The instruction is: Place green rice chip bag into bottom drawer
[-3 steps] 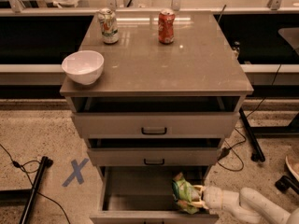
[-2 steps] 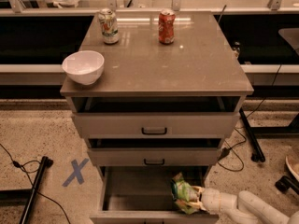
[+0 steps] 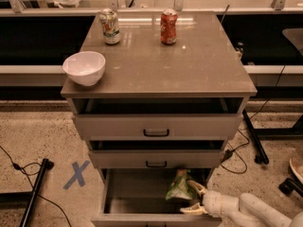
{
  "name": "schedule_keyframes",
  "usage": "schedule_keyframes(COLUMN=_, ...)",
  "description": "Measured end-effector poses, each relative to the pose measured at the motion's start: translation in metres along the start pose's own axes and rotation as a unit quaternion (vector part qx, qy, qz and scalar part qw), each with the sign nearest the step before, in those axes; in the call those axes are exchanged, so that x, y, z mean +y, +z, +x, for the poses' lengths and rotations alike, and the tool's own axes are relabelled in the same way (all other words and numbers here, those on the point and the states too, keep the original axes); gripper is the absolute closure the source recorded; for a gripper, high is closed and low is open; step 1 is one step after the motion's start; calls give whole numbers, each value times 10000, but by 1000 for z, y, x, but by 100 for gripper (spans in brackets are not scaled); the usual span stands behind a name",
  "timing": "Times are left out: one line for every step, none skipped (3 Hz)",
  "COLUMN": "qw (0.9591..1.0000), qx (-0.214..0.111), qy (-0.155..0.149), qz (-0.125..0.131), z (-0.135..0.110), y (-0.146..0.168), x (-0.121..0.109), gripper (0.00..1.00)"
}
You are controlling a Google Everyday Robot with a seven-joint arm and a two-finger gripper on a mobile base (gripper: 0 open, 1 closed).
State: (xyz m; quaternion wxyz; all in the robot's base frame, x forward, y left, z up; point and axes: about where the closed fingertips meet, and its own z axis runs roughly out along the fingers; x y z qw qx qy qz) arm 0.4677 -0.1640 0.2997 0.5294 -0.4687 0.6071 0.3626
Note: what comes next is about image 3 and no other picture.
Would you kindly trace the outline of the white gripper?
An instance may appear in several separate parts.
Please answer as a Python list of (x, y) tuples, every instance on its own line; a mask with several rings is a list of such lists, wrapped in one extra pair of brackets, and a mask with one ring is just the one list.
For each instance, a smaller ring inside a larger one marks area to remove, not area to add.
[(223, 195), (214, 190), (208, 190), (200, 183), (188, 180), (187, 184), (195, 189), (197, 194), (203, 196), (203, 206), (195, 203), (189, 207), (181, 208), (180, 212), (185, 215), (200, 216), (208, 213), (212, 217), (231, 217), (239, 212), (239, 199)]

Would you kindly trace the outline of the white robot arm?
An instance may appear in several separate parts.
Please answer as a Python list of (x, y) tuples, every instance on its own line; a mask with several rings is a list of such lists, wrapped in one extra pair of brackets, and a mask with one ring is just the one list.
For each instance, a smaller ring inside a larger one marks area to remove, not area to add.
[(203, 198), (203, 204), (195, 203), (181, 208), (180, 211), (185, 215), (228, 217), (240, 227), (260, 227), (261, 223), (267, 227), (303, 227), (303, 213), (290, 219), (250, 193), (243, 193), (236, 198), (207, 190), (192, 180), (187, 183)]

